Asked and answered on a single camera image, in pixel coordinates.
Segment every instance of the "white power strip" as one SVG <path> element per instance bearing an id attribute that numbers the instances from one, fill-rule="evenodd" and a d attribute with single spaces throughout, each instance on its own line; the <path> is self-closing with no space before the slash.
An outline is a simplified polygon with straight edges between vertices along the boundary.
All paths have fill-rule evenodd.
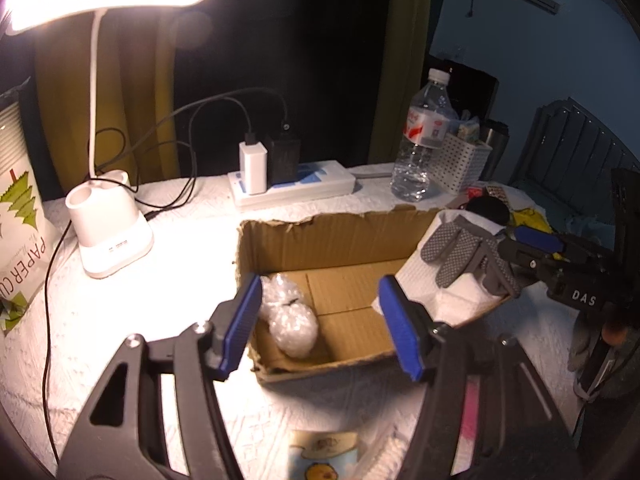
<path id="1" fill-rule="evenodd" d="M 265 193 L 254 195 L 246 193 L 239 171 L 229 173 L 228 177 L 238 211 L 348 195 L 353 193 L 356 183 L 356 178 L 336 160 L 300 164 L 296 182 L 276 184 Z"/>

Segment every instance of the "table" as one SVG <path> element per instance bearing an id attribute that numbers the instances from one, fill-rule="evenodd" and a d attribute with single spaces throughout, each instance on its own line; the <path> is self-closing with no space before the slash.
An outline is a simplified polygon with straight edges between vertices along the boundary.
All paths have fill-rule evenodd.
<path id="1" fill-rule="evenodd" d="M 389 171 L 388 165 L 354 168 L 354 173 Z M 184 179 L 142 186 L 140 198 L 170 202 Z M 443 207 L 451 196 L 434 190 L 417 207 Z M 200 178 L 191 203 L 150 222 L 152 251 L 104 280 L 82 270 L 77 250 L 50 280 L 52 361 L 49 408 L 58 451 L 104 367 L 124 338 L 171 337 L 208 319 L 236 291 L 238 226 L 244 219 L 299 221 L 323 212 L 389 210 L 399 203 L 388 178 L 358 182 L 354 194 L 295 206 L 238 213 L 225 176 Z M 63 200 L 45 204 L 59 228 L 68 221 Z M 573 376 L 566 371 L 575 314 L 548 300 L 542 284 L 527 288 L 483 319 L 491 335 L 515 334 L 542 375 L 569 427 L 578 411 Z M 16 428 L 46 467 L 55 471 L 44 417 L 41 381 L 46 354 L 42 291 L 18 326 L 0 342 L 0 400 Z M 231 443 L 247 479 L 286 478 L 289 430 L 357 431 L 372 442 L 389 422 L 410 436 L 424 395 L 394 359 L 345 368 L 297 381 L 260 386 L 247 355 L 216 393 Z M 162 378 L 164 424 L 172 467 L 186 473 L 175 412 L 172 378 Z"/>

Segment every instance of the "water bottle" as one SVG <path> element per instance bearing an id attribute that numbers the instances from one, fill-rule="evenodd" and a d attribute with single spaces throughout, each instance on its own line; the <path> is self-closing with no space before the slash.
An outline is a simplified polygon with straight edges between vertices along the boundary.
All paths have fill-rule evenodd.
<path id="1" fill-rule="evenodd" d="M 391 177 L 392 193 L 406 202 L 424 198 L 433 150 L 442 146 L 449 121 L 458 118 L 447 95 L 448 83 L 448 73 L 432 68 L 427 86 L 411 100 Z"/>

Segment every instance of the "yellow cartoon character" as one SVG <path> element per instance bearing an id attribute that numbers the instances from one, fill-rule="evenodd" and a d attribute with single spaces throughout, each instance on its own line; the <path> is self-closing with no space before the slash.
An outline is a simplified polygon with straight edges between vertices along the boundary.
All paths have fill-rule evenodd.
<path id="1" fill-rule="evenodd" d="M 329 464 L 315 463 L 306 468 L 305 480 L 338 480 L 338 473 Z"/>

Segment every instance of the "red and white label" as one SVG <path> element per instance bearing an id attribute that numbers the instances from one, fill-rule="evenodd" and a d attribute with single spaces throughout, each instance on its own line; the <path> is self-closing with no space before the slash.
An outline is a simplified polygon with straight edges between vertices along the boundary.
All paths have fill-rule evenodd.
<path id="1" fill-rule="evenodd" d="M 433 110 L 411 106 L 402 134 L 415 144 L 431 147 L 444 140 L 448 127 L 449 119 L 445 116 Z"/>

